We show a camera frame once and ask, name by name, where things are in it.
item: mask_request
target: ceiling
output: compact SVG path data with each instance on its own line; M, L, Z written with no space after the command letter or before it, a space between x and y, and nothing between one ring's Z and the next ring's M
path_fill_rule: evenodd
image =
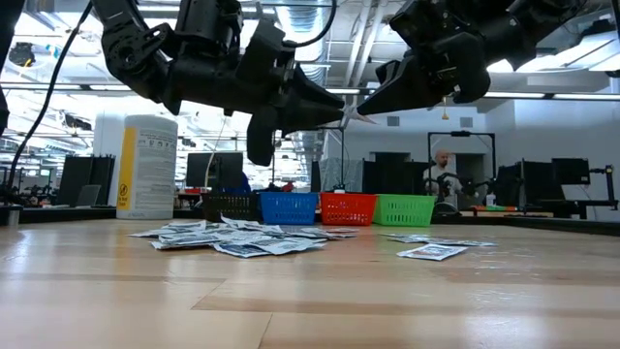
M18 42L32 43L36 62L30 68L7 62L2 81L24 83L47 82L57 59L58 51L64 46L67 32L78 21L87 0L32 0L15 28L14 45ZM149 26L176 22L179 1L139 1L139 8ZM313 37L326 21L329 4L327 0L264 0L263 15L274 20L287 33L287 38L302 41ZM309 78L332 87L368 86L376 83L375 69L384 62L400 59L406 46L386 25L404 1L385 0L340 0L336 19L327 36L315 45L297 52L297 60ZM246 18L242 44L247 45L257 23L257 8L253 2L242 3ZM489 67L492 75L492 91L520 92L595 92L608 86L605 70L620 69L620 43L614 33L586 38L578 45L579 33L596 19L610 18L609 3L606 0L591 0L583 14L558 29L540 42L541 52L546 52L535 62L526 64L512 73L507 62L498 62ZM70 54L63 64L59 81L77 84L119 83L106 68L101 50L102 25L91 15L82 26ZM29 91L8 91L8 101L13 116L10 128L15 132L26 131L41 107L44 95ZM475 107L474 114L485 113L501 104L501 100L481 100L469 107ZM103 91L87 94L57 94L52 99L46 119L38 132L54 137L36 138L30 143L33 157L51 158L47 153L63 156L65 153L88 153L92 151L92 133L82 132L81 138L66 136L74 133L64 125L64 115L69 114L89 122L96 127L98 112L110 105L131 106L132 112L167 114L158 105L146 101L131 92L110 96ZM210 150L218 139L222 127L222 113L212 107L185 103L177 121L182 136L194 141L196 147L179 148L184 151ZM244 150L243 140L249 115L236 113L226 118L224 140L218 143L218 150ZM281 179L307 180L308 162L319 158L323 135L320 133L298 133L283 143L280 158L276 161L276 176ZM5 137L0 148L0 159L6 164L12 159L10 152L15 148L19 136ZM184 160L179 157L177 177L184 176ZM264 183L271 177L270 171L254 170L249 164L247 172L256 182Z

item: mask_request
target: man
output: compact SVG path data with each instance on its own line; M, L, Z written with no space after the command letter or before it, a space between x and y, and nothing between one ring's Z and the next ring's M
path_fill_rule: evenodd
M443 149L437 150L437 152L435 153L435 166L430 168L430 178L437 180L437 178L440 175L449 173L450 171L448 171L447 169L449 161L450 161L449 152ZM423 178L424 178L424 183L426 185L426 188L428 189L428 187L430 186L431 193L433 195L439 195L439 184L436 181L432 181L430 183L426 181L428 179L428 170L424 171ZM444 196L445 202L456 206L456 195L455 194L461 193L461 190L462 190L461 183L460 181L458 181L457 178L454 178L451 176L447 176L444 179L444 181L449 182L449 192L447 193L447 195L445 193L445 196Z

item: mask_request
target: table surface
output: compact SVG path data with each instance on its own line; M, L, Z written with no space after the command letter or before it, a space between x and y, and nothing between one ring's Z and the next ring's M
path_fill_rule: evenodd
M324 250L162 252L120 220L0 230L2 348L618 348L620 239L368 227ZM494 241L444 262L378 233Z

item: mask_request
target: workstation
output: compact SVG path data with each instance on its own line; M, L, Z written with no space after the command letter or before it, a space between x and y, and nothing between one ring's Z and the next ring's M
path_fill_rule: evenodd
M467 4L0 5L0 340L619 346L620 10Z

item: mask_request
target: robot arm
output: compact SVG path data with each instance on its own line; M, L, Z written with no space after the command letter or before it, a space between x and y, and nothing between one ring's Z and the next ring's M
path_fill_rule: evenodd
M91 0L104 25L109 71L140 96L178 114L192 101L253 114L248 158L268 166L272 132L312 129L340 120L344 102L309 80L295 64L295 45L261 20L245 53L236 0L182 0L176 28L148 28L132 0Z
M587 0L409 0L389 22L409 46L402 61L377 68L381 86L360 114L433 107L483 97L486 67L507 59L516 69L536 44L576 16Z

